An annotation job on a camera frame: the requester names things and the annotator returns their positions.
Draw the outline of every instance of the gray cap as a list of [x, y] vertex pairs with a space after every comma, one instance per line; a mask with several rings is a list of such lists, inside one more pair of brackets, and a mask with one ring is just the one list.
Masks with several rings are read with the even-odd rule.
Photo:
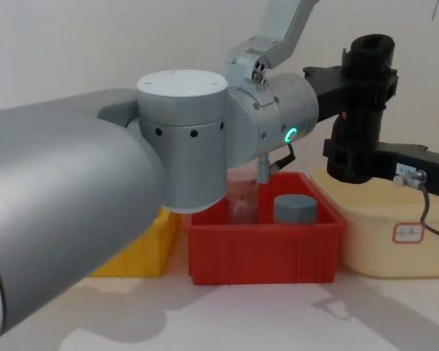
[[317, 200], [298, 194], [275, 197], [274, 221], [289, 224], [309, 224], [317, 220]]

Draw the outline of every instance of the metal bracket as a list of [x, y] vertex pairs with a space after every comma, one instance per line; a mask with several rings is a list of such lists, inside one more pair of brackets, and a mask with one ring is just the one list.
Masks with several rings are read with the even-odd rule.
[[318, 1], [270, 0], [259, 34], [228, 53], [230, 87], [247, 91], [262, 106], [271, 104], [274, 97], [266, 86], [266, 70], [291, 57]]

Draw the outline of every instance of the red plastic bin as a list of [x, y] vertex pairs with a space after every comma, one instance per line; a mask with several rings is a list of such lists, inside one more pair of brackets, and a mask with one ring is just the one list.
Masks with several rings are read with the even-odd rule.
[[[302, 194], [318, 202], [315, 224], [273, 223], [274, 198]], [[184, 217], [189, 270], [197, 285], [334, 281], [346, 221], [304, 174], [275, 173], [258, 190], [258, 223], [228, 224], [226, 203]]]

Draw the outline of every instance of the cream plastic container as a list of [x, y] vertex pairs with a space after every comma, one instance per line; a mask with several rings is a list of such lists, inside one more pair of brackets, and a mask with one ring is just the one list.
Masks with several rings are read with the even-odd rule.
[[[342, 241], [343, 263], [363, 274], [381, 278], [439, 277], [439, 237], [419, 224], [423, 194], [372, 179], [345, 184], [325, 170], [312, 180], [348, 220]], [[430, 197], [427, 223], [439, 230], [439, 197]]]

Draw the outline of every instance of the label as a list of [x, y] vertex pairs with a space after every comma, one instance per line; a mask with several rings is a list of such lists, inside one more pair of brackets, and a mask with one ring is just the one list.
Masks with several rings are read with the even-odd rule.
[[424, 238], [424, 227], [419, 223], [399, 223], [394, 227], [394, 242], [419, 244]]
[[395, 170], [395, 173], [398, 174], [399, 176], [409, 176], [411, 173], [414, 172], [416, 172], [415, 167], [397, 163], [397, 169]]

